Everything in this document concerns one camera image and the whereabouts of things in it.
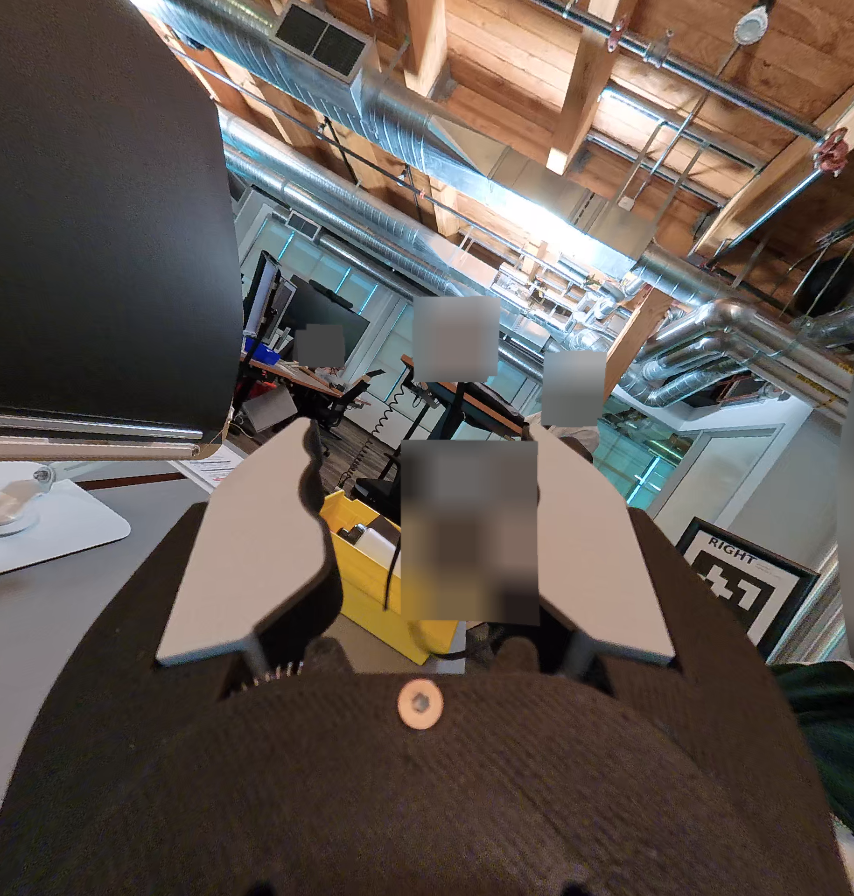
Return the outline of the black chair under desk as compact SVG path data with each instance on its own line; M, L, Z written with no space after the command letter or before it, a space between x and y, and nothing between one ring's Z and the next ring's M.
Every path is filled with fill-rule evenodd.
M388 464L383 473L387 473L391 467L396 469L396 475L392 481L386 477L357 478L351 498L376 510L379 516L400 527L402 523L402 472L398 456L388 455Z

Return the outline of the wooden standing desk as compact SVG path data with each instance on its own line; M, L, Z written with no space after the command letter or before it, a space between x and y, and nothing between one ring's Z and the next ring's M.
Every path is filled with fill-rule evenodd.
M463 423L505 440L521 438L524 417L488 386L426 381L421 384L444 407L429 440L451 440Z

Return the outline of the black office chair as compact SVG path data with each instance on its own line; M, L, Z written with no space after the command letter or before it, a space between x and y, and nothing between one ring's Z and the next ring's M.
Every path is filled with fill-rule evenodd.
M368 390L371 380L384 373L385 371L382 368L369 371L346 388L343 394L338 397L318 393L309 408L310 418L318 424L324 433L337 437L336 427L343 420L346 411L368 407L370 402L364 394Z

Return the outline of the slim round silver duct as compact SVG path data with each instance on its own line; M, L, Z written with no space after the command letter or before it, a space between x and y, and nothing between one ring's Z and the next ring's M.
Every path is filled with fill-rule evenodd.
M225 108L216 110L226 164L238 175L438 295L490 293L448 263L439 235Z

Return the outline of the yellow plastic bin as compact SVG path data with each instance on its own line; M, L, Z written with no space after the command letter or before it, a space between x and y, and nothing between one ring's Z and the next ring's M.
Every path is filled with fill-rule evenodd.
M328 524L343 585L342 613L389 647L421 666L428 658L462 652L466 626L453 621L410 621L400 614L401 561L398 556L390 582L388 606L385 588L388 568L360 553L347 540L357 524L381 523L399 527L376 510L336 490L324 499L321 517Z

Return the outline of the round white ceiling sensor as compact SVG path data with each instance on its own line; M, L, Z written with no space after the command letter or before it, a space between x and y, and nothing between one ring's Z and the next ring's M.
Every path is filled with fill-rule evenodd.
M771 4L759 2L735 23L733 40L736 46L746 48L757 44L769 29Z

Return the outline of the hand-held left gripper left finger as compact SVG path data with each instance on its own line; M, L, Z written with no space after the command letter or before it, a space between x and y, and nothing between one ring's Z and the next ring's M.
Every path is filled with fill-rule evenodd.
M320 431L298 419L209 498L155 653L173 667L237 655L256 683L298 677L343 604Z

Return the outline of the green zip jacket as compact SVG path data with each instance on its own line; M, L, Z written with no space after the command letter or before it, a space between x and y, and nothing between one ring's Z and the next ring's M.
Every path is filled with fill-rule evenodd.
M812 753L832 814L854 836L854 666L769 666Z

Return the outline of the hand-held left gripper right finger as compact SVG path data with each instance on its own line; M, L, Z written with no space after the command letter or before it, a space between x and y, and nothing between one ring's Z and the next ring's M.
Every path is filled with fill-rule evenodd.
M570 632L561 674L584 677L600 657L668 666L675 648L623 497L543 427L526 434L537 451L540 598Z

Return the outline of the white monitor stand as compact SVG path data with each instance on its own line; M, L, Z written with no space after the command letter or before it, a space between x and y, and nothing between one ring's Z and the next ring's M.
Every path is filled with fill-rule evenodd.
M149 422L0 412L0 575L115 543L130 523L73 480L112 462L201 461L218 435Z

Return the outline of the black framed marker sign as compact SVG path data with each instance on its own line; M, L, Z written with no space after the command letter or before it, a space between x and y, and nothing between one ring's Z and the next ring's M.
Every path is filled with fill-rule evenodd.
M723 599L760 656L770 657L819 580L819 573L694 518L679 553Z

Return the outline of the bundle of silver pipes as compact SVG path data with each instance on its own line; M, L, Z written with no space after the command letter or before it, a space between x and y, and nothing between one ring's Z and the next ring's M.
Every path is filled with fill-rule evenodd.
M724 298L651 337L619 381L631 397L662 408L748 370L844 421L854 370L769 308Z

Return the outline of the steel sprinkler pipe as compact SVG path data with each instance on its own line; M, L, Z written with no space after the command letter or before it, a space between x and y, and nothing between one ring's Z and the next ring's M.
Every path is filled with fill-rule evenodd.
M612 43L615 49L634 55L644 64L663 69L797 137L811 140L813 143L823 143L826 140L829 130L815 126L747 89L726 82L719 75L674 54L669 50L669 38L645 39L631 30L623 19L618 19L616 22L608 21L599 15L580 9L577 2L534 1L533 3L569 24L604 38L608 43Z

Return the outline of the white plastic bottle black cap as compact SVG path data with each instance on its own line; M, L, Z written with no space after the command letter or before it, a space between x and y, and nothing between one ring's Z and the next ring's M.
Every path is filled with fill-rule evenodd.
M381 523L375 528L360 523L349 530L347 540L360 553L388 568L399 545L400 532L391 524Z

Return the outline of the large silver air duct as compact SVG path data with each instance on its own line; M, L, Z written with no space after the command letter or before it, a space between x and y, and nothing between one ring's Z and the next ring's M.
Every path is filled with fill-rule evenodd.
M382 73L374 41L317 7L287 2L276 14L254 2L135 6L555 246L581 270L623 284L647 273L651 221L602 211L603 197Z

